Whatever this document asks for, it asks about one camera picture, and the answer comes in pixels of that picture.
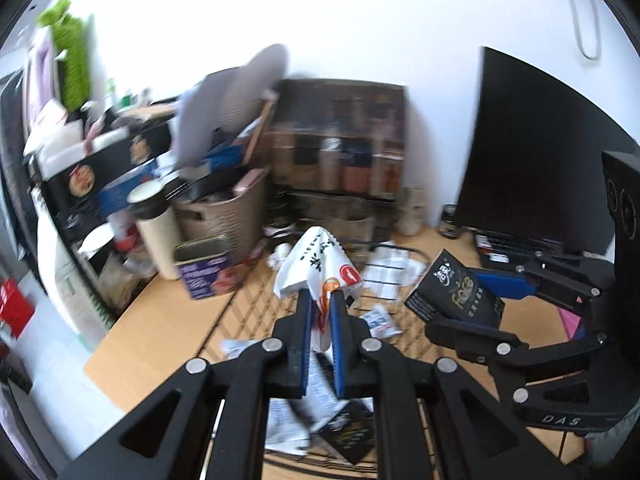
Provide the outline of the white round fan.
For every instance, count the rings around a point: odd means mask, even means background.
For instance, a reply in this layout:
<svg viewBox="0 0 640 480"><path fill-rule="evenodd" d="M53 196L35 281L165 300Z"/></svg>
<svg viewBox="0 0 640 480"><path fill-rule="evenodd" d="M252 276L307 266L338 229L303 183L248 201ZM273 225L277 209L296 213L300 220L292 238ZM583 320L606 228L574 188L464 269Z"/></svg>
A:
<svg viewBox="0 0 640 480"><path fill-rule="evenodd" d="M211 150L232 142L258 117L287 67L285 46L272 44L247 64L209 74L183 93L170 148L175 167L198 166Z"/></svg>

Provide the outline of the blue metal tin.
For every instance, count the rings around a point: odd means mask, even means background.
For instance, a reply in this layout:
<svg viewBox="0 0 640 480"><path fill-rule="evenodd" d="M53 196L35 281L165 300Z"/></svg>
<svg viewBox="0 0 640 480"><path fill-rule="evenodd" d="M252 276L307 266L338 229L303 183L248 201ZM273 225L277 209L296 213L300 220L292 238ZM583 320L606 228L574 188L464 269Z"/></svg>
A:
<svg viewBox="0 0 640 480"><path fill-rule="evenodd" d="M233 259L228 236L188 240L174 250L180 281L192 300L221 296L237 289L248 274L247 266Z"/></svg>

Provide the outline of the cream tumbler black lid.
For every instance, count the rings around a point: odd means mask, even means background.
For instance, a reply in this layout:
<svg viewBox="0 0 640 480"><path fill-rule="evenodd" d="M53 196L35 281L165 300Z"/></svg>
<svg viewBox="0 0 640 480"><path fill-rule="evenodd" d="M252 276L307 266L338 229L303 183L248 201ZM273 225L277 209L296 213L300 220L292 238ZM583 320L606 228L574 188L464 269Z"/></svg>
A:
<svg viewBox="0 0 640 480"><path fill-rule="evenodd" d="M166 281L177 281L180 273L174 252L182 243L182 234L163 183L149 180L139 184L128 194L127 203L158 274Z"/></svg>

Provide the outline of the green plush toy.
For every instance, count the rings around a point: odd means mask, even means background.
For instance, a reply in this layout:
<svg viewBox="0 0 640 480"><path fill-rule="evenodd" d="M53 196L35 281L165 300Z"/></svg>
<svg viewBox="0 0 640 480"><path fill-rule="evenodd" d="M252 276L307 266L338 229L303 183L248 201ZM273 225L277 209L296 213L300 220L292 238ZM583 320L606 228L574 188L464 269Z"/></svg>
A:
<svg viewBox="0 0 640 480"><path fill-rule="evenodd" d="M37 23L50 28L55 51L65 53L62 104L77 112L91 91L85 22L70 14L70 0L58 0L38 16Z"/></svg>

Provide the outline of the dark glass jar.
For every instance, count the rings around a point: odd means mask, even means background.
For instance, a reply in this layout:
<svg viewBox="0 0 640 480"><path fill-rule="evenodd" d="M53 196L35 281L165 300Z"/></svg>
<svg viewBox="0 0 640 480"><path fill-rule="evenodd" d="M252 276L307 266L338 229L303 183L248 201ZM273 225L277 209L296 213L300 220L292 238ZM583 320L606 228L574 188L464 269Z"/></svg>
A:
<svg viewBox="0 0 640 480"><path fill-rule="evenodd" d="M454 222L454 214L456 213L455 204L447 204L442 207L440 215L438 232L441 236L448 240L457 240L461 235L461 228Z"/></svg>

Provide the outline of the brown desktop organizer shelf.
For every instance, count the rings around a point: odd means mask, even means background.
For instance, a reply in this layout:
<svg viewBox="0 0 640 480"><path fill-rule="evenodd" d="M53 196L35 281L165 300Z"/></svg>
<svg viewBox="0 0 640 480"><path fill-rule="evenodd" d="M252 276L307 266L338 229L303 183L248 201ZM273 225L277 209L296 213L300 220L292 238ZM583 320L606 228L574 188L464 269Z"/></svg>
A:
<svg viewBox="0 0 640 480"><path fill-rule="evenodd" d="M266 133L274 204L340 240L392 235L406 158L400 84L286 78Z"/></svg>

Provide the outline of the crumpled white tissue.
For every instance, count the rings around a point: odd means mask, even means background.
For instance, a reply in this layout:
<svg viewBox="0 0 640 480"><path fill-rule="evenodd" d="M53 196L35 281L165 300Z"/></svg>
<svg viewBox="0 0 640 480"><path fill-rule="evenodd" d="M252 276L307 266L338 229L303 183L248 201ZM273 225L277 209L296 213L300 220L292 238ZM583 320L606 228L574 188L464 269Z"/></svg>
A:
<svg viewBox="0 0 640 480"><path fill-rule="evenodd" d="M375 248L362 272L363 290L368 296L397 301L400 292L424 273L426 263L408 249L383 244Z"/></svg>

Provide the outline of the white blue snack packet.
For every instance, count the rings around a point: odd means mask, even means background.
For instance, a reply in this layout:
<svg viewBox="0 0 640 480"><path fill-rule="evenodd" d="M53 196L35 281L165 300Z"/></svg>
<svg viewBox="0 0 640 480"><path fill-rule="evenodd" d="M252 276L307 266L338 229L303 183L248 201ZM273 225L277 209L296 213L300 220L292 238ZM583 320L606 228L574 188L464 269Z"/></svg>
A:
<svg viewBox="0 0 640 480"><path fill-rule="evenodd" d="M382 304L375 304L371 310L364 312L361 318L367 323L373 338L390 339L402 333Z"/></svg>

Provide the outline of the black mechanical keyboard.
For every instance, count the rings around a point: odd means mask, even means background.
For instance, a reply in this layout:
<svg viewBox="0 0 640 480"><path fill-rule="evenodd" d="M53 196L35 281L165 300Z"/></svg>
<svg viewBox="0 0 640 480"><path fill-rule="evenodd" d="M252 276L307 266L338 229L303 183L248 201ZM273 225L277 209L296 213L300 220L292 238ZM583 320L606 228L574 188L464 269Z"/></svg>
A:
<svg viewBox="0 0 640 480"><path fill-rule="evenodd" d="M565 250L562 244L548 240L531 240L486 231L474 231L473 238L480 265L500 271L514 272L517 266L533 259L536 252L562 255Z"/></svg>

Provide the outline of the beige woven storage basket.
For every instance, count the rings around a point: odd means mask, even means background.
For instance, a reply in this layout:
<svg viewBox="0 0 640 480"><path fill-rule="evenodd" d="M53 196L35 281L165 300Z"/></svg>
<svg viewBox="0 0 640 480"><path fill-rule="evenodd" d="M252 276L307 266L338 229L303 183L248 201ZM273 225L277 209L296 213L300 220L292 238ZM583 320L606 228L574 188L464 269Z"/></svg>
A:
<svg viewBox="0 0 640 480"><path fill-rule="evenodd" d="M248 176L250 182L244 191L239 195L231 193L228 200L194 202L185 197L173 200L183 239L225 236L231 246L232 262L245 260L262 238L269 170L252 169Z"/></svg>

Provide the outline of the pink desk mat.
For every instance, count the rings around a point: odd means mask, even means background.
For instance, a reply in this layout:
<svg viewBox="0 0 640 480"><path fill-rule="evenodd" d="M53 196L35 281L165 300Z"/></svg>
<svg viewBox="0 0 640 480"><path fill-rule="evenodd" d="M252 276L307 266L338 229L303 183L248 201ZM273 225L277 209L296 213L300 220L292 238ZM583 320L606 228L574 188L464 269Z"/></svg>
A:
<svg viewBox="0 0 640 480"><path fill-rule="evenodd" d="M569 340L580 339L585 336L585 327L578 315L562 308L558 308L558 313Z"/></svg>

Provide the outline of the small cream sack ornament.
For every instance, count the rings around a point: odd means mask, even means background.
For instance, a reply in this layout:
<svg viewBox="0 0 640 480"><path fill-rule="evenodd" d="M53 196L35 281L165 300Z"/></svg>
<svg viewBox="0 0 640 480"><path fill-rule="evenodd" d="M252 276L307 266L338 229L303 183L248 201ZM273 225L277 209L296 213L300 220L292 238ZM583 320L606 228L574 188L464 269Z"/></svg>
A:
<svg viewBox="0 0 640 480"><path fill-rule="evenodd" d="M399 207L397 231L402 236L419 234L424 225L425 190L422 185L410 185L402 191Z"/></svg>

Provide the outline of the black computer monitor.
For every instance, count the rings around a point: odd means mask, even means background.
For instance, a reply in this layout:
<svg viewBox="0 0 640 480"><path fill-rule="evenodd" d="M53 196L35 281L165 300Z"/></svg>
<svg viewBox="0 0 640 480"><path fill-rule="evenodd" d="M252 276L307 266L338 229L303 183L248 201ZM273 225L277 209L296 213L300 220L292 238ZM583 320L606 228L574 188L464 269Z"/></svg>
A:
<svg viewBox="0 0 640 480"><path fill-rule="evenodd" d="M459 226L604 254L614 237L605 151L638 143L564 82L484 48L480 100L454 221Z"/></svg>

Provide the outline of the white printed wipes pack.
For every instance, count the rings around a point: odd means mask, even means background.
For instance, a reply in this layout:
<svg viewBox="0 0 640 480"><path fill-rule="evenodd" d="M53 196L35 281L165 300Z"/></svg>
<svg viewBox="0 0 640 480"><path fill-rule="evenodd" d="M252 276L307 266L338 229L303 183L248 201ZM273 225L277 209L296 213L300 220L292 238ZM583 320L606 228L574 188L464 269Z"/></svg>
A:
<svg viewBox="0 0 640 480"><path fill-rule="evenodd" d="M361 401L373 413L370 398L349 401ZM265 448L296 456L322 448L311 428L331 418L346 402L336 396L331 353L311 352L306 394L300 399L270 401Z"/></svg>

